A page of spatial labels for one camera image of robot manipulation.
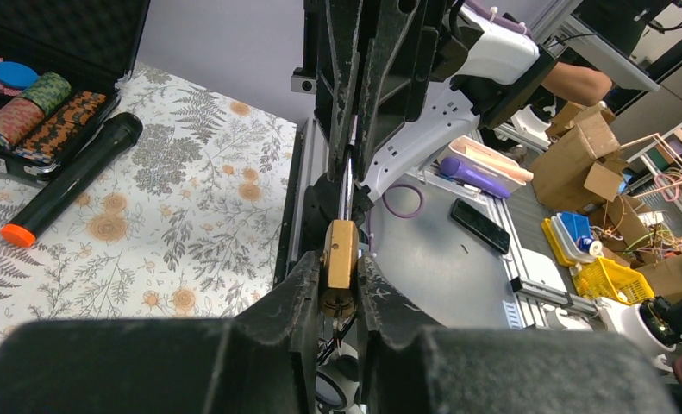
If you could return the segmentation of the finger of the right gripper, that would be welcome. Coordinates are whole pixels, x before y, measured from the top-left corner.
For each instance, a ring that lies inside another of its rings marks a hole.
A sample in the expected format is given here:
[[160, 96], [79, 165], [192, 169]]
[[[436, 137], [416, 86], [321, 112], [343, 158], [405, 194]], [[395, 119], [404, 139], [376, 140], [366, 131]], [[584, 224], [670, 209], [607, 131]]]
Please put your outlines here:
[[422, 112], [448, 1], [373, 1], [372, 31], [362, 65], [354, 174]]
[[306, 1], [303, 67], [316, 79], [314, 115], [328, 145], [327, 177], [339, 181], [353, 130], [360, 67], [361, 1]]

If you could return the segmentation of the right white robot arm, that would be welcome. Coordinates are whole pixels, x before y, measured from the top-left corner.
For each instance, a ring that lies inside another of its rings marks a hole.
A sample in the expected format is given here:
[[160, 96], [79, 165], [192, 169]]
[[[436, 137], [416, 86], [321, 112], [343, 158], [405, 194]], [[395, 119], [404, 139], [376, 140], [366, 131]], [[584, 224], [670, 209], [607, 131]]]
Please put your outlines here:
[[303, 64], [326, 177], [379, 198], [454, 139], [508, 121], [555, 57], [473, 1], [308, 1]]

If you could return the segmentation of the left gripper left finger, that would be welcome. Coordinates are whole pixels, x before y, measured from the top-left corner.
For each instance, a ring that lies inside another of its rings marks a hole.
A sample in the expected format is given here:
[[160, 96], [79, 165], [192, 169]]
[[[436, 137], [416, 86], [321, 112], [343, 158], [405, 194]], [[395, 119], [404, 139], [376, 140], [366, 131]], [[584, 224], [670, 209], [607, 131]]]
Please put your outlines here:
[[0, 345], [0, 413], [311, 413], [319, 254], [236, 317], [26, 323]]

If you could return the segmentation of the brass padlock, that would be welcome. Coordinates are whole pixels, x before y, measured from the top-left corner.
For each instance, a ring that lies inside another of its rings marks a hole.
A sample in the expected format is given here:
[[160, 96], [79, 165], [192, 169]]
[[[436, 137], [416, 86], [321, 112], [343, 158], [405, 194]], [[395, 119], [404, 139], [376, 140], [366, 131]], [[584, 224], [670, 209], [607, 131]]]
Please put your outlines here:
[[359, 234], [350, 220], [328, 226], [322, 252], [320, 306], [328, 317], [347, 319], [355, 312], [354, 284], [359, 257]]

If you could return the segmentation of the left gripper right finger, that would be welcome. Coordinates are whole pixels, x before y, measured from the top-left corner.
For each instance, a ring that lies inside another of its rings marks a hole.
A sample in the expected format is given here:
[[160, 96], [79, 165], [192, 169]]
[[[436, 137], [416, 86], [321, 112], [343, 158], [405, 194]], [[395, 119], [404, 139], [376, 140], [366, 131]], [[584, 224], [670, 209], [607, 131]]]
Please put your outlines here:
[[602, 331], [454, 329], [365, 254], [357, 266], [360, 400], [371, 413], [674, 413], [650, 362]]

